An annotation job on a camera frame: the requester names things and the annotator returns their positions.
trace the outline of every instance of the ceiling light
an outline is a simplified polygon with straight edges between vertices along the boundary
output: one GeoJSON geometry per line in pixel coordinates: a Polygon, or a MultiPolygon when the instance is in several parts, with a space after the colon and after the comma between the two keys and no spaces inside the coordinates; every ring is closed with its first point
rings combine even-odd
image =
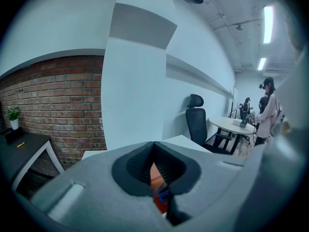
{"type": "Polygon", "coordinates": [[[259,67],[257,68],[258,71],[261,71],[263,69],[265,65],[265,61],[266,61],[266,58],[261,58],[259,67]]]}
{"type": "Polygon", "coordinates": [[[265,31],[264,31],[264,44],[270,43],[272,28],[274,25],[274,10],[272,6],[264,7],[265,16],[265,31]]]}

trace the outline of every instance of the black desk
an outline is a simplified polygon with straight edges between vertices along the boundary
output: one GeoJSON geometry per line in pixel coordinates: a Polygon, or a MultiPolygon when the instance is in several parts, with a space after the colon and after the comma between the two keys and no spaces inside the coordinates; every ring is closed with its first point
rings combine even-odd
{"type": "Polygon", "coordinates": [[[50,136],[26,132],[9,145],[0,140],[0,165],[13,190],[16,190],[27,170],[44,150],[47,151],[57,170],[60,173],[64,172],[49,140],[50,136]]]}

